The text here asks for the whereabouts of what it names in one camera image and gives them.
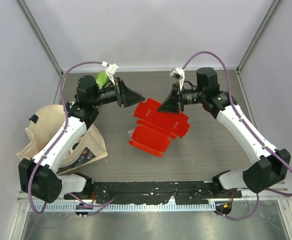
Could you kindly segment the red paper box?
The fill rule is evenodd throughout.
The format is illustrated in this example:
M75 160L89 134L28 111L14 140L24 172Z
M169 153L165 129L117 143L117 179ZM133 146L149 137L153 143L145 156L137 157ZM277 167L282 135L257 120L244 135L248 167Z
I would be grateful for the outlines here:
M161 103L148 98L134 111L137 126L129 144L156 157L163 157L171 140L183 138L190 129L184 113L159 112Z

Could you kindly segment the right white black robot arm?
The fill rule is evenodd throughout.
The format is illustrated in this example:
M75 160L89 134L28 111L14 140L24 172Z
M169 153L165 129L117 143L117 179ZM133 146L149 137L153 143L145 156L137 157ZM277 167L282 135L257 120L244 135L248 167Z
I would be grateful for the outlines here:
M257 131L236 100L220 90L217 72L212 67L199 68L197 84L189 88L183 86L186 81L182 68L173 67L170 76L177 81L158 111L180 113L186 105L202 104L234 136L251 162L246 170L227 170L214 176L211 190L216 197L222 198L235 188L248 188L258 194L286 178L290 153L279 150Z

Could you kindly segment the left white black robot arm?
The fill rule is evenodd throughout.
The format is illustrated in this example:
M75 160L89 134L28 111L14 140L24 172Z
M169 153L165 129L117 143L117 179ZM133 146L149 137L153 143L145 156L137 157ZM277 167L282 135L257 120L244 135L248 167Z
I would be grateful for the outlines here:
M93 126L98 107L117 103L120 107L136 105L145 98L127 87L116 77L106 87L100 87L96 79L86 75L78 80L75 102L66 110L65 121L42 150L30 159L23 158L18 165L21 190L29 198L36 197L45 203L54 202L59 195L75 193L86 200L93 192L92 180L82 174L58 176L57 172L76 141Z

